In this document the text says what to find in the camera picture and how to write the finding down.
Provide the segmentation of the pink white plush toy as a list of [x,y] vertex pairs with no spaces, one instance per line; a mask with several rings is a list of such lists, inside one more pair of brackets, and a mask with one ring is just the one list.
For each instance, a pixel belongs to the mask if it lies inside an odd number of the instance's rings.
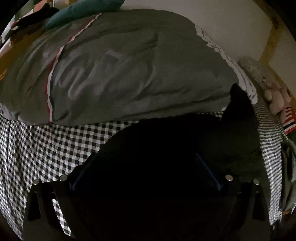
[[285,133],[288,135],[294,132],[295,109],[287,86],[280,83],[266,65],[253,58],[244,57],[239,64],[262,88],[269,111],[280,118]]

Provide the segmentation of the grey duvet with red stripe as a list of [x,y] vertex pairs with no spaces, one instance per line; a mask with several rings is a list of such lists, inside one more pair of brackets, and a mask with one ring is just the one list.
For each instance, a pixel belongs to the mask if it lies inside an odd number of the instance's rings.
[[76,126],[220,111],[239,79],[169,11],[103,13],[45,32],[8,66],[1,114]]

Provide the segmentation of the thin striped grey pillow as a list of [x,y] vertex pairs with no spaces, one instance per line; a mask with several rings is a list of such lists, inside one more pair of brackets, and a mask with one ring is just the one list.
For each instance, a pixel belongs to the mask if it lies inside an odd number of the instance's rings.
[[257,130],[270,187],[269,223],[273,225],[282,218],[280,208],[282,192],[281,144],[287,140],[287,136],[280,119],[269,112],[263,98],[259,97],[257,104],[253,107],[258,120]]

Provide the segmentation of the white striped cloth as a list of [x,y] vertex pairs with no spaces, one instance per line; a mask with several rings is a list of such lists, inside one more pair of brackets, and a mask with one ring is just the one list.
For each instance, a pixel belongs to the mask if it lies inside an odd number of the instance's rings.
[[258,95],[256,88],[249,77],[246,75],[246,73],[243,71],[243,69],[238,65],[238,63],[232,60],[232,58],[230,58],[223,49],[221,49],[216,43],[214,43],[202,28],[197,25],[195,27],[197,35],[200,36],[207,43],[207,46],[209,48],[212,48],[215,52],[219,53],[221,57],[226,61],[226,63],[234,70],[239,81],[238,85],[247,93],[247,96],[252,105],[257,104]]

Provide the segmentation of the black white gingham bedsheet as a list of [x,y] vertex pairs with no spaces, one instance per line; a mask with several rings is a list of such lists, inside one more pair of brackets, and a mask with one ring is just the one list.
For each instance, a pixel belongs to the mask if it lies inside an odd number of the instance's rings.
[[[84,240],[184,240],[190,223],[201,143],[222,113],[110,121],[65,127],[29,126],[1,118],[1,213],[18,237],[32,183],[67,184],[53,199],[67,235]],[[68,225],[62,209],[74,216]]]

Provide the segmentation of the black large garment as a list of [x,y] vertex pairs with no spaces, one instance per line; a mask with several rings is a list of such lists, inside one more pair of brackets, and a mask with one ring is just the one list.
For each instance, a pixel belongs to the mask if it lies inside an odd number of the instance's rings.
[[220,118],[189,113],[116,133],[74,181],[77,240],[269,240],[258,121],[234,84]]

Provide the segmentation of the teal pillow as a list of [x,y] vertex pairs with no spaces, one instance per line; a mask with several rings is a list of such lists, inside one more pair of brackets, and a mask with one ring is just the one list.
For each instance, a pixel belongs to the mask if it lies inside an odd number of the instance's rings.
[[84,0],[77,1],[53,15],[44,25],[44,29],[50,30],[63,26],[72,21],[86,18],[99,13],[117,11],[125,0]]

